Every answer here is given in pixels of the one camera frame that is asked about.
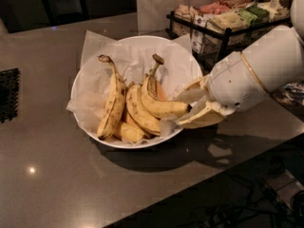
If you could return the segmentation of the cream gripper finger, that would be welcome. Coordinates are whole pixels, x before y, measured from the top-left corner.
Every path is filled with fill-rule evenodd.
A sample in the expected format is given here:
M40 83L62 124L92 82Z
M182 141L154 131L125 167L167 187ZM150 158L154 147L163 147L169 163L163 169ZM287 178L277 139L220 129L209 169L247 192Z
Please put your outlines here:
M167 117L161 120L161 136L167 137L179 129L196 129L218 124L226 119L227 108L218 102L201 99L189 113L181 117Z
M187 104L193 104L200 100L210 100L209 90L206 86L207 80L207 76L198 77L193 82L185 86L182 91L173 98L173 100Z

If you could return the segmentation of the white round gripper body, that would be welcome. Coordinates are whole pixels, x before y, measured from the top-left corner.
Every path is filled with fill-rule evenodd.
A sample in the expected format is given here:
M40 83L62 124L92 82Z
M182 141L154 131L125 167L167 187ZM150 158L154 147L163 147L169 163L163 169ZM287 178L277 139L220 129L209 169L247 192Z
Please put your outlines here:
M227 112L246 111L268 98L239 51L232 52L214 65L206 86L210 97Z

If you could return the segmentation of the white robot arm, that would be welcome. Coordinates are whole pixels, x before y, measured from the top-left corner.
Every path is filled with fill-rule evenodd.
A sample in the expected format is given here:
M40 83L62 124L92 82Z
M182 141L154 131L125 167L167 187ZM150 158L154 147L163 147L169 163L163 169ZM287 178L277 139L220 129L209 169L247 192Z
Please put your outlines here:
M194 106L174 119L174 125L195 129L224 121L269 98L304 71L304 0L293 0L292 24L277 26L242 51L218 61L211 72L190 83L178 95Z

